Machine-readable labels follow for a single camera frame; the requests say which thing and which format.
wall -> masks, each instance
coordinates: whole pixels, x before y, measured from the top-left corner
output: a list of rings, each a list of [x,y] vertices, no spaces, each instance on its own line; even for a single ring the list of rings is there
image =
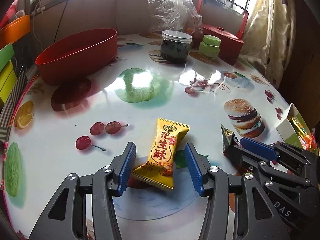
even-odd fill
[[[295,0],[296,40],[279,92],[309,128],[320,121],[320,25],[304,0]]]
[[[45,48],[53,44],[65,4],[66,1],[57,4],[35,17],[35,32]],[[204,23],[221,26],[233,34],[243,20],[238,14],[209,3],[202,6],[201,15]],[[56,41],[95,28],[118,29],[120,35],[142,33],[148,31],[150,24],[148,0],[69,0]],[[40,47],[34,42],[39,54]]]

red plastic container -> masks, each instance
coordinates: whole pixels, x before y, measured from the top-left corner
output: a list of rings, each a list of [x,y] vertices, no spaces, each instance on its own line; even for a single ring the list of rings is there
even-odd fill
[[[199,0],[198,7],[197,7],[198,13],[200,13],[201,4],[202,4],[202,0]],[[241,6],[239,7],[244,10],[244,18],[236,36],[225,31],[224,28],[215,27],[209,24],[203,25],[204,35],[207,34],[207,35],[216,36],[221,40],[219,58],[221,58],[223,61],[227,62],[232,66],[236,63],[237,58],[242,49],[242,46],[244,44],[244,42],[241,39],[242,39],[244,28],[245,28],[245,25],[247,24],[247,20],[249,16],[249,13],[247,10],[245,10]]]
[[[116,34],[113,29],[88,30],[52,44],[36,59],[43,81],[57,86],[108,65],[117,54]]]

black wire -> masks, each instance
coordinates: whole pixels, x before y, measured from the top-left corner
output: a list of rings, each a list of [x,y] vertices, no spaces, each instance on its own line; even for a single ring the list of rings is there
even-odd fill
[[[62,20],[64,11],[65,11],[65,9],[66,9],[66,7],[67,7],[68,1],[69,1],[69,0],[67,0],[66,4],[64,5],[64,8],[63,8],[63,11],[62,11],[62,14],[61,14],[61,18],[60,18],[60,21],[59,21],[59,24],[58,24],[58,27],[57,27],[57,31],[56,31],[56,35],[55,35],[55,37],[54,37],[53,43],[56,42],[56,38],[57,38],[58,30],[59,30],[59,27],[60,27],[60,23],[61,23],[61,20]]]

hamburger print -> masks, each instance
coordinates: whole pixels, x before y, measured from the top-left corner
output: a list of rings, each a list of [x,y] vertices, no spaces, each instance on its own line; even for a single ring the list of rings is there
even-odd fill
[[[262,118],[247,100],[229,100],[224,104],[224,110],[240,136],[255,138],[262,134],[264,130]]]

white wall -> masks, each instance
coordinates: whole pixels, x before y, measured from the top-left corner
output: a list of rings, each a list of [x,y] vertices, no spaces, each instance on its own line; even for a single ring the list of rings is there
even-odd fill
[[[45,48],[53,44],[65,3],[35,17],[35,30]],[[209,3],[202,6],[200,13],[204,23],[223,27],[233,34],[238,32],[242,23],[241,16]],[[142,33],[148,31],[150,24],[148,0],[69,0],[56,41],[95,28],[118,29],[119,35]]]

